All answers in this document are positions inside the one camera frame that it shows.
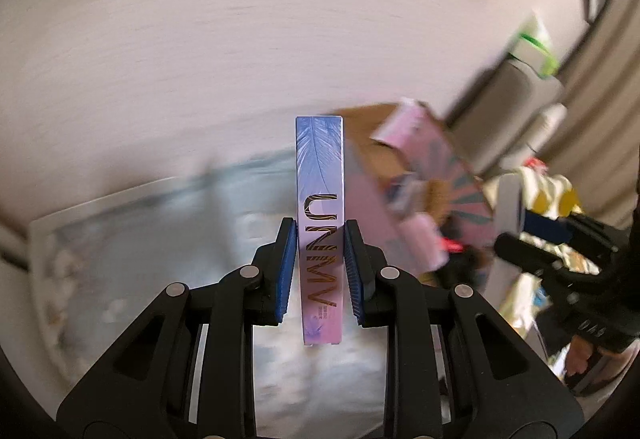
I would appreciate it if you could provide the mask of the person's right hand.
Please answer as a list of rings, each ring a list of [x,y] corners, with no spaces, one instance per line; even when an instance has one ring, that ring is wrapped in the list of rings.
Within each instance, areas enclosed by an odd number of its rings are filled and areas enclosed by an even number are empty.
[[[597,355],[605,355],[602,348],[593,346],[582,337],[574,335],[565,358],[565,383],[574,381],[576,376],[584,375],[589,370],[589,361]]]

